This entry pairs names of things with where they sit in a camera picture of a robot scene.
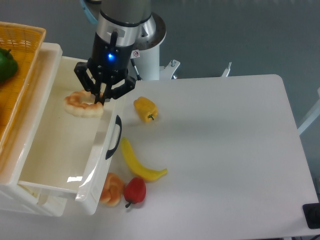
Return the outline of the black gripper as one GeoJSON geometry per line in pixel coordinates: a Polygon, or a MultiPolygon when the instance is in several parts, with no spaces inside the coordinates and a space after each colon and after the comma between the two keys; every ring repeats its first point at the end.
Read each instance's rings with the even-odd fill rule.
{"type": "Polygon", "coordinates": [[[74,67],[74,73],[80,81],[83,89],[94,95],[94,103],[100,101],[100,91],[87,73],[89,69],[93,78],[106,84],[101,96],[101,103],[117,100],[132,91],[136,86],[136,80],[128,76],[128,64],[131,59],[133,45],[112,46],[104,41],[99,35],[95,35],[92,55],[88,62],[78,62],[74,67]],[[124,83],[112,88],[120,81],[124,83]]]}

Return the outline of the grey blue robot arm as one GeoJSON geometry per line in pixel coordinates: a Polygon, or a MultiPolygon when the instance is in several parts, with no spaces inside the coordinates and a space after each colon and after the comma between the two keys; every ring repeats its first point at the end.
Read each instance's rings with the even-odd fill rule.
{"type": "Polygon", "coordinates": [[[135,88],[128,64],[140,25],[151,16],[149,0],[103,0],[97,20],[92,54],[78,62],[74,72],[94,102],[104,104],[135,88]]]}

